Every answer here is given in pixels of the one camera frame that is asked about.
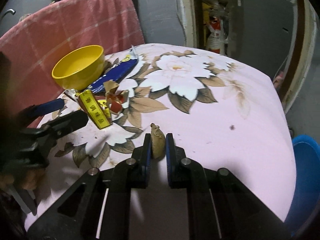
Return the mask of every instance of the floral tablecloth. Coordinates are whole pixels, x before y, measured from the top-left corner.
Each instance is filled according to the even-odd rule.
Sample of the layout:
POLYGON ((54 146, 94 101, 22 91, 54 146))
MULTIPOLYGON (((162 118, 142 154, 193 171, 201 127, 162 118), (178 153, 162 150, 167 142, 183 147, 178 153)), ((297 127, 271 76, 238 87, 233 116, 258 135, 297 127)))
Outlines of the floral tablecloth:
MULTIPOLYGON (((90 167, 114 167, 143 144, 150 124, 173 133, 187 157, 205 168, 226 167, 281 220, 295 189, 291 138, 278 95, 268 76, 218 54, 165 44, 136 48, 139 63, 120 83, 129 90, 112 126, 86 127, 62 138, 49 155, 46 177, 36 191, 39 217, 90 167)), ((106 56, 113 62, 127 52, 106 56)), ((40 125, 79 109, 65 107, 40 125)), ((170 190, 166 160, 152 161, 149 187, 132 190, 130 239, 188 239, 185 190, 170 190)))

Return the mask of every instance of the bowl rim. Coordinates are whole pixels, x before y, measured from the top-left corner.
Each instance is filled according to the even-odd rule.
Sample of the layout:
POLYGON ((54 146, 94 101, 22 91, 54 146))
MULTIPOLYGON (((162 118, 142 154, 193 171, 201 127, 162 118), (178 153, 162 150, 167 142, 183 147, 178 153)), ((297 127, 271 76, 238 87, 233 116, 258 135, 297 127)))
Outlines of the bowl rim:
POLYGON ((67 55, 65 55, 62 59, 60 59, 60 60, 57 62, 57 64, 53 67, 53 69, 52 69, 52 71, 51 71, 51 76, 52 76, 54 79, 63 79, 63 78, 66 78, 66 77, 70 77, 70 76, 72 76, 72 75, 74 75, 74 74, 76 74, 76 73, 79 73, 80 71, 82 71, 82 70, 84 70, 85 68, 87 68, 88 66, 90 66, 92 63, 91 63, 90 65, 88 65, 87 67, 78 70, 77 72, 73 72, 72 74, 67 75, 67 76, 63 76, 63 77, 57 77, 57 76, 55 76, 55 75, 53 74, 53 71, 55 70, 56 66, 57 66, 57 65, 60 63, 60 61, 62 61, 65 57, 67 57, 67 56, 68 56, 69 54, 71 54, 71 53, 74 53, 74 52, 77 51, 77 50, 84 49, 84 48, 87 48, 87 47, 99 47, 99 48, 101 48, 101 53, 99 54, 99 56, 98 56, 92 63, 94 63, 97 59, 99 59, 99 58, 101 57, 101 55, 104 53, 104 49, 103 49, 103 47, 100 46, 100 45, 88 45, 88 46, 81 47, 81 48, 79 48, 79 49, 75 49, 75 50, 71 51, 70 53, 68 53, 67 55))

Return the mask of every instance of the blue package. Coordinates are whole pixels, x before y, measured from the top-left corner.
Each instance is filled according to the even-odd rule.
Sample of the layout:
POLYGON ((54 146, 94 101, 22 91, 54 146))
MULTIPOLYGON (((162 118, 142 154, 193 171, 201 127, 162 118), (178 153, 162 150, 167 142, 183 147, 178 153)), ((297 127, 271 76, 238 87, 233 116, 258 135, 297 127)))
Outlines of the blue package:
POLYGON ((135 65, 138 63, 138 60, 139 57, 132 46, 129 54, 126 55, 125 58, 119 62, 119 64, 111 68, 105 75, 98 78, 86 89, 90 89, 94 94, 103 92, 105 90, 103 86, 104 82, 113 80, 114 82, 119 83, 119 81, 121 81, 122 78, 124 78, 135 67, 135 65))

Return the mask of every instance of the pink towel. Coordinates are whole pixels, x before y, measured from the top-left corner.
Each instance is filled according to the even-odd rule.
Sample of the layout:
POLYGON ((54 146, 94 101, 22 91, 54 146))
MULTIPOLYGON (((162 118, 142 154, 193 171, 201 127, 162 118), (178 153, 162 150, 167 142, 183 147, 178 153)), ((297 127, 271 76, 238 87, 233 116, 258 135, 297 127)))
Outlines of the pink towel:
POLYGON ((51 77, 53 67, 71 51, 92 44, 101 45, 105 55, 144 44, 132 0, 63 0, 11 28, 0 38, 0 51, 12 63, 11 114, 57 98, 63 89, 51 77))

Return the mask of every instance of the faucet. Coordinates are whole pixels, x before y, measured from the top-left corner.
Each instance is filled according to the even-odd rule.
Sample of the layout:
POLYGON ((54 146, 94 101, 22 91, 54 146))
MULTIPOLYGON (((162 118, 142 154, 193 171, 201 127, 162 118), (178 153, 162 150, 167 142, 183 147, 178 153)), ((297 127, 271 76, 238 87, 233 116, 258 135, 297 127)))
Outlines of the faucet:
POLYGON ((8 13, 11 13, 12 15, 15 15, 16 10, 14 10, 14 9, 6 10, 5 13, 0 17, 0 23, 2 22, 4 16, 6 16, 8 13))

